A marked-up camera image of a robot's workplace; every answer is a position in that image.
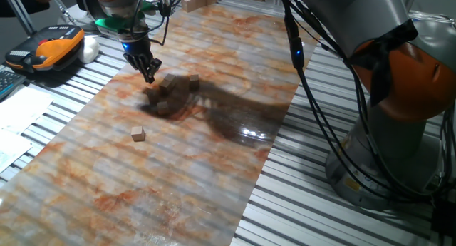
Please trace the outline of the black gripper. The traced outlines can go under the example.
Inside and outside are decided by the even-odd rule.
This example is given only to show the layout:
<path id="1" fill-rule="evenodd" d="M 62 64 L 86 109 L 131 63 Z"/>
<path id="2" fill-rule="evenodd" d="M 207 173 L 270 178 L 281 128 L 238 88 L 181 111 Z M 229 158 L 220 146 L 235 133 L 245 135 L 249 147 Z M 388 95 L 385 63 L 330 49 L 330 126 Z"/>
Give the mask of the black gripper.
<path id="1" fill-rule="evenodd" d="M 124 49 L 123 57 L 125 60 L 143 76 L 145 82 L 152 83 L 153 76 L 157 73 L 162 65 L 162 61 L 158 58 L 153 58 L 150 50 L 150 40 L 148 37 L 139 39 L 138 41 L 122 42 Z"/>

